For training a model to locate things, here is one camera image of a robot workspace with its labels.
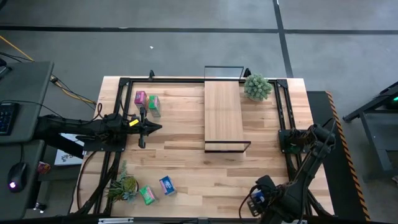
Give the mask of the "black computer mouse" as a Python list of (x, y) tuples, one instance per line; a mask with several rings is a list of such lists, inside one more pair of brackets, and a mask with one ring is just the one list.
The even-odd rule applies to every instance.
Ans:
[(18, 162), (14, 164), (7, 175), (7, 186), (12, 193), (21, 192), (27, 181), (27, 164)]

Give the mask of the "succulent plant in black pot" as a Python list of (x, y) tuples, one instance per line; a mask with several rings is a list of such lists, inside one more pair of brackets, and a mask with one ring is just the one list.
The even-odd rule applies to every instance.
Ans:
[(126, 201), (133, 203), (139, 191), (139, 184), (136, 178), (127, 174), (127, 161), (124, 160), (121, 166), (119, 179), (112, 180), (106, 189), (106, 196), (112, 202)]

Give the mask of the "red small package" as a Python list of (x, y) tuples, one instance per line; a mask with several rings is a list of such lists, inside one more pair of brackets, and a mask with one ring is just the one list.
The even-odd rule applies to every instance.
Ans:
[(40, 161), (37, 166), (37, 172), (39, 174), (46, 174), (51, 169), (51, 165)]

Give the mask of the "black desk frame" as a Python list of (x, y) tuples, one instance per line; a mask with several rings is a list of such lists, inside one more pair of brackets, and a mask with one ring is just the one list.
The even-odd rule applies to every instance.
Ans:
[(398, 152), (398, 81), (383, 89), (373, 99), (343, 116), (346, 123), (359, 118), (371, 149), (375, 152), (378, 168), (363, 176), (365, 182), (398, 176), (389, 158)]

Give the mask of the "white cardboard box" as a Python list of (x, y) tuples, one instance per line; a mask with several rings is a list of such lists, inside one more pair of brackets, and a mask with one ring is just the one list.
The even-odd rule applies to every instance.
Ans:
[[(80, 141), (76, 138), (76, 134), (67, 134), (67, 133), (61, 133), (61, 136), (65, 137), (68, 140), (71, 140), (81, 146), (84, 146), (85, 143), (83, 141)], [(78, 157), (75, 157), (71, 154), (68, 154), (64, 152), (63, 150), (58, 149), (55, 160), (54, 160), (54, 165), (55, 166), (74, 166), (74, 165), (81, 165), (83, 163), (83, 159), (80, 159)]]

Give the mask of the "blue cereal box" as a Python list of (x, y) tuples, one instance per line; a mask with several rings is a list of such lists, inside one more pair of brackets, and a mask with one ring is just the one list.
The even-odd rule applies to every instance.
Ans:
[(261, 190), (255, 189), (249, 196), (253, 203), (261, 205), (265, 201), (265, 196)]
[(167, 175), (159, 180), (164, 195), (172, 195), (177, 192), (177, 189), (174, 187), (171, 178)]

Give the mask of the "round green plant, white pot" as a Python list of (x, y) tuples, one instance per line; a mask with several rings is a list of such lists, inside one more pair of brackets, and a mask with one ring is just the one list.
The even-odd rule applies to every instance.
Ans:
[(263, 101), (268, 99), (272, 91), (272, 85), (268, 79), (261, 74), (254, 73), (246, 78), (244, 83), (244, 94), (252, 101)]

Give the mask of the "black mat, yellow striped edge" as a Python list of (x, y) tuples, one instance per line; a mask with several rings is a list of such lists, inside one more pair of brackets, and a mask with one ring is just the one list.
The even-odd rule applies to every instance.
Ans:
[(323, 163), (335, 215), (342, 219), (370, 221), (363, 191), (331, 93), (308, 91), (307, 96), (315, 123), (326, 124), (329, 127), (333, 124), (329, 119), (336, 121), (335, 149)]

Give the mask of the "grey desk surface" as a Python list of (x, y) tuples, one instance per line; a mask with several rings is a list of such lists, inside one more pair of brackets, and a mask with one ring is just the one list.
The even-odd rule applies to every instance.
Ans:
[(11, 134), (0, 136), (0, 144), (33, 138), (52, 71), (52, 62), (10, 63), (1, 70), (0, 103), (18, 103), (19, 109)]
[[(0, 146), (0, 221), (21, 219), (26, 210), (34, 206), (40, 185), (37, 167), (44, 146), (41, 140)], [(26, 163), (26, 182), (21, 192), (13, 193), (9, 190), (7, 177), (11, 167), (18, 162)]]

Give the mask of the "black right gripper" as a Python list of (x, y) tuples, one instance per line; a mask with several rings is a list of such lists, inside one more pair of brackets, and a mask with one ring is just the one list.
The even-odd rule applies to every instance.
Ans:
[(247, 198), (247, 205), (249, 207), (249, 210), (250, 210), (252, 216), (254, 216), (254, 217), (264, 214), (271, 207), (271, 205), (282, 196), (282, 194), (284, 192), (283, 185), (277, 185), (274, 190), (262, 191), (262, 193), (265, 196), (265, 201), (264, 201), (264, 203), (259, 205), (259, 204), (253, 203), (251, 201), (251, 199), (249, 198), (249, 196), (255, 189), (258, 189), (258, 187), (256, 185), (249, 191), (248, 198)]

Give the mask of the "black aluminium table frame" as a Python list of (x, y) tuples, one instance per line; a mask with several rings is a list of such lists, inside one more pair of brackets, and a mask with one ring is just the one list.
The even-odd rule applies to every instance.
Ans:
[[(133, 203), (116, 202), (113, 216), (134, 217), (250, 217), (241, 204), (255, 181), (269, 175), (277, 184), (288, 179), (285, 156), (279, 147), (278, 131), (291, 123), (307, 129), (312, 123), (307, 92), (301, 78), (276, 81), (280, 93), (254, 102), (241, 98), (243, 134), (251, 141), (244, 153), (206, 153), (204, 84), (200, 77), (104, 77), (98, 100), (103, 113), (112, 113), (115, 103), (124, 111), (137, 113), (126, 97), (136, 91), (157, 95), (161, 117), (154, 122), (162, 128), (146, 138), (146, 148), (137, 145), (136, 135), (127, 138), (122, 160), (127, 172), (140, 186), (149, 185), (158, 200), (145, 205), (141, 197)], [(172, 180), (177, 192), (164, 195), (159, 180)]]

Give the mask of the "silver metal bracket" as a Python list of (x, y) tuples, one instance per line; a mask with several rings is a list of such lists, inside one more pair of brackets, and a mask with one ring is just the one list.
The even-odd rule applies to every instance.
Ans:
[(134, 224), (133, 218), (100, 218), (98, 224)]

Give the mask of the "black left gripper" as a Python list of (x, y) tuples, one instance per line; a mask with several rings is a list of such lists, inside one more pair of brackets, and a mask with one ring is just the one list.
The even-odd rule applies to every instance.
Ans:
[[(144, 136), (146, 134), (151, 134), (162, 128), (161, 124), (153, 123), (146, 118), (147, 111), (145, 108), (139, 109), (139, 115), (133, 114), (130, 115), (130, 120), (127, 120), (127, 133), (128, 134), (138, 134), (138, 146), (142, 149), (146, 147), (146, 142), (144, 140)], [(139, 123), (134, 126), (130, 126), (129, 122), (132, 120), (138, 119)]]

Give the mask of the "black keyboard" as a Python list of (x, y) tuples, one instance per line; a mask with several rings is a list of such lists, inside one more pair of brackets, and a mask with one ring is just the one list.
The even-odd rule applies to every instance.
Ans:
[(18, 103), (0, 103), (0, 136), (11, 134), (18, 109)]

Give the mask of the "green cereal box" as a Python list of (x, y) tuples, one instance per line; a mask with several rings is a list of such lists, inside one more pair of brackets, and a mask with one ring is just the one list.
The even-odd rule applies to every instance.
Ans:
[(141, 194), (145, 205), (150, 205), (157, 200), (153, 190), (149, 185), (145, 185), (143, 188), (139, 189), (139, 193)]
[(157, 95), (149, 96), (148, 109), (151, 112), (153, 117), (161, 117), (160, 100)]

